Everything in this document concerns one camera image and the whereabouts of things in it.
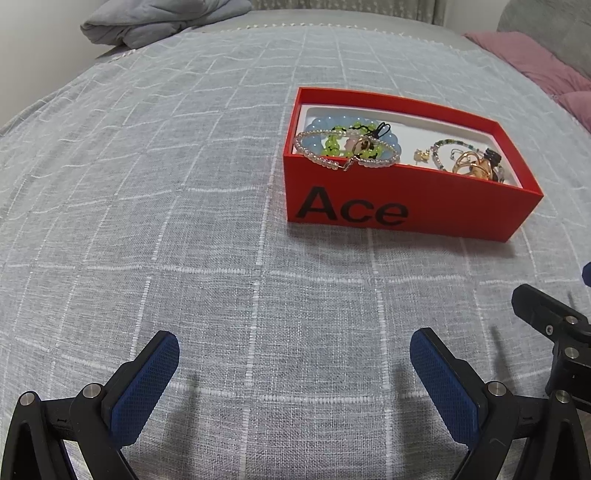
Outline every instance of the pink blanket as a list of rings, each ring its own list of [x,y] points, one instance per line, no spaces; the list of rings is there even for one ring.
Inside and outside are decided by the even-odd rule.
[[[532,80],[591,132],[591,81],[519,32],[468,32],[464,36]]]

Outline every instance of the gray plaid blanket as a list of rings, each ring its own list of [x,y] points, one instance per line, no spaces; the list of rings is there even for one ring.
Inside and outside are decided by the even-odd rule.
[[[288,225],[300,85],[496,119],[545,198],[507,244]],[[512,314],[512,289],[589,311],[591,136],[482,51],[339,27],[187,31],[92,67],[0,135],[0,447],[21,392],[105,382],[167,329],[179,368],[124,452],[139,478],[446,479],[464,449],[410,365],[413,331],[541,395],[551,343]]]

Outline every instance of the gray headboard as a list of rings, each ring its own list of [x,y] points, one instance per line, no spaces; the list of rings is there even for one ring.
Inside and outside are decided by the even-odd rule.
[[[529,35],[591,78],[591,1],[509,0],[497,30]]]

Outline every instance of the fabric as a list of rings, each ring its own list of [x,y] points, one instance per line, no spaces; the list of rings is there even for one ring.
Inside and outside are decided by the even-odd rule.
[[[468,32],[464,36],[505,60],[548,95],[591,91],[591,80],[523,33],[482,31]]]
[[[253,0],[254,10],[314,8],[352,10],[443,25],[446,0]]]
[[[556,101],[591,132],[591,92],[570,92]]]
[[[92,43],[140,48],[251,8],[249,0],[109,0],[80,29]]]
[[[300,85],[493,118],[545,197],[506,244],[288,225]],[[0,136],[0,448],[19,394],[104,383],[164,329],[180,365],[124,450],[142,480],[447,480],[465,451],[411,367],[412,333],[430,326],[485,381],[542,395],[552,344],[513,315],[513,289],[591,307],[591,135],[482,50],[339,27],[185,31],[93,66]]]
[[[559,60],[591,79],[589,0],[509,0],[497,30],[529,35]]]
[[[200,32],[235,30],[264,25],[341,25],[367,30],[409,35],[423,40],[432,40],[459,50],[476,50],[479,47],[467,38],[461,37],[447,28],[425,22],[389,17],[367,12],[344,10],[253,10],[241,17],[231,18],[223,22],[200,27]]]

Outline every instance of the blue gripper pad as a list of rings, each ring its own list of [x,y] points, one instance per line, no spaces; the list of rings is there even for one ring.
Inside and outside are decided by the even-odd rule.
[[[142,354],[149,346],[150,344],[134,362],[141,359]],[[138,439],[166,385],[178,367],[179,355],[177,338],[172,333],[166,332],[153,353],[145,360],[143,366],[113,405],[110,433],[117,448],[131,445]]]
[[[583,267],[583,283],[591,287],[591,263]]]
[[[410,360],[452,438],[472,450],[479,437],[477,406],[421,330],[411,338]]]

